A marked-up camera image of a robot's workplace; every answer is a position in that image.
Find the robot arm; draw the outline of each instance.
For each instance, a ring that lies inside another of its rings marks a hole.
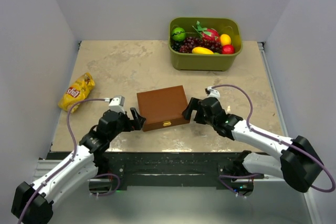
[[[30,185],[23,182],[16,188],[12,213],[17,218],[20,218],[24,207],[35,194],[25,212],[23,223],[48,223],[53,216],[53,210],[63,199],[99,172],[107,172],[102,154],[109,148],[110,142],[121,132],[141,130],[145,122],[145,118],[141,117],[135,108],[130,109],[133,115],[133,120],[130,120],[123,104],[122,96],[111,99],[109,110],[100,118],[98,125],[92,127],[79,142],[75,156],[74,151],[71,152],[40,179]],[[64,165],[66,167],[54,175]]]
[[[294,145],[322,163],[306,138],[298,136],[296,139],[291,139],[251,124],[248,127],[246,120],[234,114],[227,114],[222,109],[217,99],[219,98],[217,90],[208,87],[206,93],[208,97],[203,100],[191,98],[188,107],[183,112],[186,119],[190,119],[195,110],[197,111],[194,119],[196,123],[209,124],[220,136],[247,143],[270,155],[243,152],[233,166],[223,170],[223,175],[268,174],[283,178],[297,191],[307,192],[322,168],[309,157],[288,147],[288,145]]]

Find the gold latch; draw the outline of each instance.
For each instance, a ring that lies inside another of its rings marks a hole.
[[[172,123],[170,121],[163,122],[163,127],[170,126]]]

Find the green leaf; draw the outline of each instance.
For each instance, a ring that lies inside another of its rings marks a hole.
[[[211,36],[212,35],[212,33],[209,32],[209,31],[204,31],[203,33],[206,34],[207,36]]]
[[[193,28],[195,29],[195,31],[196,31],[200,36],[202,36],[202,34],[200,33],[200,31],[198,31],[198,30],[196,29],[196,27],[193,26]]]
[[[205,31],[207,29],[206,27],[202,28],[199,21],[196,22],[196,25],[197,25],[197,30],[198,31]]]

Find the green plastic basket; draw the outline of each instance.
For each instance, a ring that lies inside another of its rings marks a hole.
[[[228,34],[231,37],[235,53],[232,55],[199,55],[183,54],[176,52],[171,47],[171,32],[176,27],[182,27],[187,33],[187,37],[199,37],[193,26],[199,21],[202,27],[214,28],[221,34]],[[171,62],[177,70],[208,70],[208,71],[226,71],[228,70],[236,56],[243,49],[240,38],[239,27],[236,22],[229,18],[193,18],[180,17],[170,22],[169,28],[169,50],[171,52]]]

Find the dragon fruit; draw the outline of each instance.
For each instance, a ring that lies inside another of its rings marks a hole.
[[[218,32],[215,29],[212,28],[206,28],[206,27],[201,27],[200,26],[200,22],[197,21],[196,23],[196,27],[194,27],[194,29],[196,30],[196,32],[198,32],[198,34],[201,36],[201,38],[203,40],[209,40],[209,41],[216,41],[216,42],[220,42],[221,39],[219,37]]]

